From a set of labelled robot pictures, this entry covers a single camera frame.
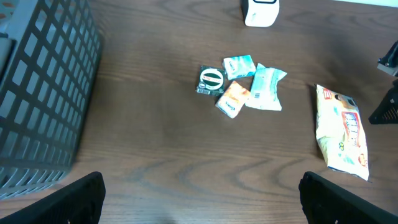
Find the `small teal candy box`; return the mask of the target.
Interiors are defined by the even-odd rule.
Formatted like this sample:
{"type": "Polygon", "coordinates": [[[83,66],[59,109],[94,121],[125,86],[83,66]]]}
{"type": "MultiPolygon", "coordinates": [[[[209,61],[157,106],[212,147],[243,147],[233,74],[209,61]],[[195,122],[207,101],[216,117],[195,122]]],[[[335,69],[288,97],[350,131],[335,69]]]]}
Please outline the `small teal candy box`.
{"type": "Polygon", "coordinates": [[[253,76],[256,66],[250,55],[240,55],[223,59],[223,67],[228,80],[253,76]]]}

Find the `small orange candy box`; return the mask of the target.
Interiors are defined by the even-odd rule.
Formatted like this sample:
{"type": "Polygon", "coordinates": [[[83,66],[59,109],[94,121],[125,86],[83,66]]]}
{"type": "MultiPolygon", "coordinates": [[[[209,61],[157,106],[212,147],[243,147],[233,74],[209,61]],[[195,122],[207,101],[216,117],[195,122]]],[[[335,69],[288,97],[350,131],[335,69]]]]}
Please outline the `small orange candy box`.
{"type": "Polygon", "coordinates": [[[216,102],[215,106],[233,119],[239,114],[250,96],[251,93],[249,90],[241,86],[238,82],[233,81],[216,102]]]}

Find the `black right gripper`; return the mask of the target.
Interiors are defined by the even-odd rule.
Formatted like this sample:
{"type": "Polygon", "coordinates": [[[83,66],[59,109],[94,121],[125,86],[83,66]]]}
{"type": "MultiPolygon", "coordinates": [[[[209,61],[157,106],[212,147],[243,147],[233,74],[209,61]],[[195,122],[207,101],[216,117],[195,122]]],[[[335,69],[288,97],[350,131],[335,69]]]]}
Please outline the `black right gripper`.
{"type": "MultiPolygon", "coordinates": [[[[397,76],[397,42],[389,49],[387,54],[377,61],[377,69],[397,76]]],[[[397,124],[397,80],[392,82],[393,87],[389,89],[379,106],[368,118],[371,124],[397,124]]]]}

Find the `white barcode scanner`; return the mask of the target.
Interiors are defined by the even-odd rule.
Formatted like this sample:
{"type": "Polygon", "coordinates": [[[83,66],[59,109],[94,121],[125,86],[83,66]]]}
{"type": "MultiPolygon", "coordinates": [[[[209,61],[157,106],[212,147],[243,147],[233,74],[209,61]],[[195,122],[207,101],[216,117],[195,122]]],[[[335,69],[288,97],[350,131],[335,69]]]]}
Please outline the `white barcode scanner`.
{"type": "Polygon", "coordinates": [[[270,27],[279,14],[279,0],[241,0],[244,23],[248,27],[270,27]]]}

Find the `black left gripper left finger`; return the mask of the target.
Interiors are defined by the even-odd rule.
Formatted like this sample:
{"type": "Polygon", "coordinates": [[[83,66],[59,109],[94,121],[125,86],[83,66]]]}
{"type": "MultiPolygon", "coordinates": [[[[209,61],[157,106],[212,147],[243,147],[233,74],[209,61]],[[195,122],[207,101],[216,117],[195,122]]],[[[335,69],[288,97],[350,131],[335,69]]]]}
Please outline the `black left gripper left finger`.
{"type": "Polygon", "coordinates": [[[92,172],[18,212],[1,224],[97,224],[106,188],[100,172],[92,172]]]}

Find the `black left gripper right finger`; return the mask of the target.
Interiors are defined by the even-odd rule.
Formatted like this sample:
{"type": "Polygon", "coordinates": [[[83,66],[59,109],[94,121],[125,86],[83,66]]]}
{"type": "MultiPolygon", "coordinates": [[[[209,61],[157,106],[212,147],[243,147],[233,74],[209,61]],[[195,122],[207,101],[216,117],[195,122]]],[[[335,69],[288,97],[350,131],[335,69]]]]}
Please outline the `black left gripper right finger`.
{"type": "Polygon", "coordinates": [[[397,216],[307,171],[298,186],[302,210],[311,224],[397,224],[397,216]]]}

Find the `teal white snack packet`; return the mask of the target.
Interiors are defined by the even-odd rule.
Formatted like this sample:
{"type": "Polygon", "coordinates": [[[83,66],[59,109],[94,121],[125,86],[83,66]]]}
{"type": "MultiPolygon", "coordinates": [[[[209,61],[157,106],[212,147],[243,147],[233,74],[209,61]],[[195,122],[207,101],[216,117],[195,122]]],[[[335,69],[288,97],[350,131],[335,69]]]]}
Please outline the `teal white snack packet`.
{"type": "Polygon", "coordinates": [[[277,84],[286,75],[287,72],[265,67],[259,63],[251,85],[251,96],[245,105],[257,110],[281,111],[282,106],[277,96],[277,84]]]}

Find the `dark grey plastic basket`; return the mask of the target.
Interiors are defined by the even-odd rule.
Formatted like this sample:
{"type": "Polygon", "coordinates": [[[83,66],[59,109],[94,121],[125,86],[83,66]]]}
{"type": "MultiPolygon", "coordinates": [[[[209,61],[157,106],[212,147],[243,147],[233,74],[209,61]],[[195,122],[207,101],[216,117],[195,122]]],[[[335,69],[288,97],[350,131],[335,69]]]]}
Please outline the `dark grey plastic basket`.
{"type": "Polygon", "coordinates": [[[103,39],[86,0],[1,2],[1,199],[71,171],[103,39]]]}

